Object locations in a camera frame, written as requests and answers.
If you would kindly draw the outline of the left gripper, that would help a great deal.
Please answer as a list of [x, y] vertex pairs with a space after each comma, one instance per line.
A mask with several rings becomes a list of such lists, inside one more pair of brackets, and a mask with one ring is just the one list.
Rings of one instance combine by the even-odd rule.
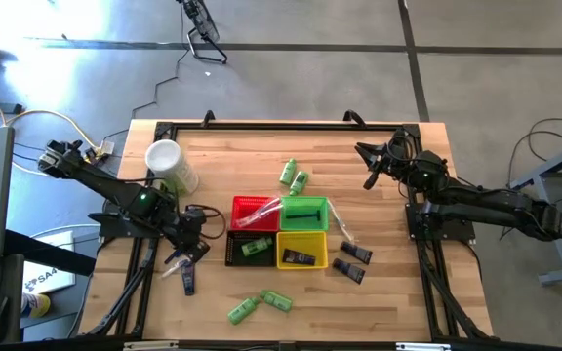
[[206, 223], [207, 216], [201, 207], [186, 207], [175, 224], [175, 234], [172, 244], [180, 250], [179, 260], [192, 260], [198, 262], [209, 250], [210, 246], [205, 241], [200, 241], [202, 226]]

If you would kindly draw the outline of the green plastic basket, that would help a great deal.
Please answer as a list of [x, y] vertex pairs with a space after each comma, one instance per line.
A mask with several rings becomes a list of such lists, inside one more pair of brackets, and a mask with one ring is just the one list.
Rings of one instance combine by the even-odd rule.
[[[328, 231], [329, 206], [326, 197], [288, 196], [281, 198], [283, 208], [280, 210], [279, 228], [281, 231]], [[289, 214], [301, 214], [320, 211], [322, 220], [285, 220]]]

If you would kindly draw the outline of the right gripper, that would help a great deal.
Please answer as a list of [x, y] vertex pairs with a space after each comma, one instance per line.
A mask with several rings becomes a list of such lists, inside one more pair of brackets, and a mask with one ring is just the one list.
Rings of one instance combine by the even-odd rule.
[[409, 182], [414, 156], [413, 145], [408, 140], [390, 140], [382, 145], [357, 143], [354, 148], [363, 159], [381, 157], [379, 166], [368, 169], [370, 175], [363, 184], [365, 190], [375, 186], [381, 173], [403, 183]]

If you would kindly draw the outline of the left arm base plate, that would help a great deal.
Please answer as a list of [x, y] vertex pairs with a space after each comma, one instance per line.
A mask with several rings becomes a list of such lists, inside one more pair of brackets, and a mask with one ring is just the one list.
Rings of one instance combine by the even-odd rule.
[[121, 213], [90, 213], [88, 218], [100, 225], [100, 235], [105, 238], [160, 238], [163, 227], [170, 224], [170, 221], [166, 222], [162, 218]]

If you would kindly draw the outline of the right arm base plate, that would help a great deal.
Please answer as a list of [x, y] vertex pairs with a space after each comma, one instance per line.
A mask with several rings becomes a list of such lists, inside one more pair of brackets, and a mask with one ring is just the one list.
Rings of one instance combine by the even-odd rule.
[[426, 203], [408, 203], [405, 214], [409, 237], [416, 241], [474, 241], [475, 232], [470, 221], [448, 217], [450, 206]]

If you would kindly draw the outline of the navy shave butter tube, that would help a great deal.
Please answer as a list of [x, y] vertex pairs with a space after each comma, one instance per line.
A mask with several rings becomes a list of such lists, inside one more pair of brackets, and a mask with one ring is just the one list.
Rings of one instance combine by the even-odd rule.
[[316, 258], [313, 255], [285, 249], [282, 256], [282, 262], [289, 264], [314, 266], [316, 263]]
[[336, 258], [333, 261], [333, 268], [358, 285], [362, 283], [365, 276], [364, 269], [351, 263], [345, 262], [339, 258]]
[[357, 258], [358, 260], [360, 260], [362, 263], [368, 265], [371, 261], [373, 252], [366, 250], [364, 248], [361, 248], [357, 245], [351, 244], [349, 242], [343, 241], [341, 243], [340, 249], [346, 253], [349, 254], [351, 256], [353, 256], [354, 258]]
[[184, 294], [186, 296], [192, 296], [195, 294], [195, 265], [191, 262], [187, 262], [181, 268], [181, 278], [184, 289]]

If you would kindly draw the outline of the green travel bottle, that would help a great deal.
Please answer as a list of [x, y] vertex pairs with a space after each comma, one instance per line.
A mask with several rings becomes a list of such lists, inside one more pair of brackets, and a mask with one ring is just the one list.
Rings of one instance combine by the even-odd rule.
[[271, 237], [262, 237], [255, 241], [243, 244], [241, 246], [241, 251], [244, 256], [251, 256], [262, 251], [267, 250], [273, 244], [273, 239]]
[[293, 301], [289, 297], [271, 290], [262, 290], [260, 298], [266, 304], [283, 312], [290, 312], [293, 306]]
[[298, 196], [304, 190], [308, 181], [309, 174], [305, 171], [299, 171], [290, 185], [290, 196]]
[[257, 310], [260, 303], [261, 299], [259, 297], [246, 298], [227, 314], [228, 321], [232, 325], [241, 323], [245, 318]]
[[285, 185], [290, 185], [292, 183], [296, 169], [297, 169], [297, 161], [294, 158], [291, 158], [284, 165], [281, 176], [279, 178], [279, 182]]

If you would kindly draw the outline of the blue white toothbrush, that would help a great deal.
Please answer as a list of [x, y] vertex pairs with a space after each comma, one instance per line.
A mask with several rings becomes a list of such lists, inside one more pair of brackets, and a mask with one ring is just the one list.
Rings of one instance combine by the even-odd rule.
[[171, 266], [168, 270], [166, 270], [162, 275], [161, 278], [162, 279], [166, 279], [169, 276], [171, 276], [172, 274], [176, 273], [177, 271], [181, 270], [182, 268], [184, 268], [186, 265], [190, 265], [192, 263], [192, 261], [188, 258], [180, 258], [177, 260], [177, 262]]
[[348, 231], [348, 228], [345, 224], [345, 222], [342, 220], [338, 210], [336, 209], [335, 205], [333, 204], [333, 202], [330, 199], [327, 199], [327, 203], [329, 206], [329, 209], [331, 211], [331, 213], [333, 214], [333, 217], [341, 231], [341, 233], [343, 234], [343, 236], [346, 238], [346, 240], [349, 243], [353, 243], [354, 242], [354, 236]]

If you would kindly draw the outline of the red plastic basket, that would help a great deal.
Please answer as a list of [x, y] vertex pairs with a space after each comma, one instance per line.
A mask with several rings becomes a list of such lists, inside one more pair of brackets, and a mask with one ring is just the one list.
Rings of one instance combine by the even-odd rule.
[[238, 224], [240, 219], [252, 215], [272, 200], [273, 197], [265, 196], [235, 196], [232, 204], [230, 229], [237, 231], [277, 232], [279, 230], [279, 210], [274, 210], [266, 214], [262, 219], [249, 225], [241, 226]]

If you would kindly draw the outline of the black desk with mouse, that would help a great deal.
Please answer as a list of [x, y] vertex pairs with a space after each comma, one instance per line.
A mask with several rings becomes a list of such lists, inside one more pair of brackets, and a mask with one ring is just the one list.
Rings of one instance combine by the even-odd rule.
[[0, 256], [0, 295], [9, 298], [9, 317], [7, 333], [0, 344], [21, 341], [20, 306], [23, 267], [26, 261], [85, 276], [92, 273], [96, 262], [92, 257], [6, 230], [3, 254]]

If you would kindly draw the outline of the black plastic basket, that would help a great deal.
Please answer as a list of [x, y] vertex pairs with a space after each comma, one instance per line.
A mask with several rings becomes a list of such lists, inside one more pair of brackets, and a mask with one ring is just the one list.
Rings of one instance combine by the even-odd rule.
[[[242, 247], [264, 240], [267, 247], [245, 255]], [[276, 263], [276, 233], [266, 231], [229, 231], [226, 237], [224, 263], [233, 267], [274, 267]]]

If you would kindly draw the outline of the silver aluminium bracket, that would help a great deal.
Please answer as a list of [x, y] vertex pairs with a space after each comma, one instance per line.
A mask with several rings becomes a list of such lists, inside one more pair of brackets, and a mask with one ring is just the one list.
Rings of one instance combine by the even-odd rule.
[[145, 340], [126, 342], [122, 351], [177, 351], [179, 344], [171, 340]]
[[396, 351], [452, 351], [450, 344], [442, 343], [420, 343], [420, 342], [396, 342]]

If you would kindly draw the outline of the white printed booklet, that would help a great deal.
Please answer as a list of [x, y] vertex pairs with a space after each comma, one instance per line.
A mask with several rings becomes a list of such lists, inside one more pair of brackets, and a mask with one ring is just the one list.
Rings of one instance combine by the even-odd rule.
[[[38, 241], [73, 251], [74, 241], [71, 231], [52, 233], [37, 238]], [[26, 261], [23, 267], [22, 292], [30, 294], [46, 294], [71, 287], [76, 276], [55, 267]]]

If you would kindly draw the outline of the red toothbrush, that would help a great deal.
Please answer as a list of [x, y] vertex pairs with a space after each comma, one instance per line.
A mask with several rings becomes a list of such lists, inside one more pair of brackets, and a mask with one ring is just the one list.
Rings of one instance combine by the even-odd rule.
[[249, 226], [255, 222], [259, 222], [262, 219], [266, 218], [268, 215], [270, 215], [273, 212], [276, 212], [280, 209], [283, 208], [283, 205], [281, 203], [276, 203], [276, 204], [267, 204], [265, 206], [260, 207], [259, 209], [257, 209], [254, 213], [246, 216], [246, 217], [242, 217], [239, 218], [236, 221], [236, 226], [238, 228], [243, 228], [246, 226]]

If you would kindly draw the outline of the yellow plastic basket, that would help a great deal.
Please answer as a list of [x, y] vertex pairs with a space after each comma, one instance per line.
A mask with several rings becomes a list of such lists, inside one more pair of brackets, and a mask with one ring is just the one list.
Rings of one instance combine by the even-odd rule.
[[[289, 262], [290, 254], [312, 256], [313, 264]], [[329, 266], [325, 231], [281, 231], [276, 234], [276, 267], [280, 270], [313, 270]]]

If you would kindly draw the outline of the black floor fan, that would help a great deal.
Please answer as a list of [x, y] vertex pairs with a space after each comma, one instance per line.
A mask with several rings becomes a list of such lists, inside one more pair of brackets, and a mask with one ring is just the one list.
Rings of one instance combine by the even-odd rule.
[[[192, 55], [199, 60], [227, 64], [228, 57], [225, 52], [217, 45], [220, 40], [220, 35], [216, 24], [205, 4], [204, 0], [176, 0], [180, 5], [181, 9], [187, 15], [187, 17], [192, 21], [193, 28], [187, 32], [187, 43], [189, 46], [189, 51]], [[213, 47], [220, 55], [221, 58], [211, 58], [199, 56], [197, 50], [194, 47], [192, 36], [197, 33], [200, 39]]]

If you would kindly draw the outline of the black aluminium table frame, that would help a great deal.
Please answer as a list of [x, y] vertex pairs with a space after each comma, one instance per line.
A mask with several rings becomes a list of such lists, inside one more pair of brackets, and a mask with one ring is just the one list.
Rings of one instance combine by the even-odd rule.
[[[363, 188], [365, 164], [359, 141], [380, 144], [394, 131], [377, 122], [365, 129], [347, 122], [174, 122], [173, 132], [200, 177], [187, 203], [224, 212], [237, 195], [283, 193], [278, 177], [294, 158], [309, 173], [305, 193], [330, 199], [358, 244], [374, 254], [360, 285], [332, 267], [280, 270], [228, 267], [225, 240], [214, 237], [196, 266], [195, 294], [186, 296], [181, 277], [157, 261], [135, 305], [146, 308], [146, 339], [247, 341], [428, 341], [430, 329], [460, 333], [440, 300], [427, 304], [418, 251], [407, 232], [405, 188], [381, 177]], [[248, 297], [271, 290], [293, 301], [283, 312], [262, 299], [256, 311], [232, 325], [227, 314]]]

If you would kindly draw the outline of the white and green cup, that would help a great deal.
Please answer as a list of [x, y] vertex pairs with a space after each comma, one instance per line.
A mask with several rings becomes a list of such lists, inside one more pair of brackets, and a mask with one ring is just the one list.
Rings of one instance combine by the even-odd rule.
[[147, 148], [144, 159], [147, 167], [156, 176], [168, 180], [179, 194], [192, 194], [197, 189], [198, 174], [175, 141], [155, 141]]

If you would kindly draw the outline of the yellow blue container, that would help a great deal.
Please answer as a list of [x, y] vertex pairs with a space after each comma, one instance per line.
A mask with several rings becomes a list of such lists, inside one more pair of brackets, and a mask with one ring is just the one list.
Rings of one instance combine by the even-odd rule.
[[51, 300], [44, 294], [23, 293], [21, 295], [20, 315], [23, 318], [41, 318], [51, 307]]

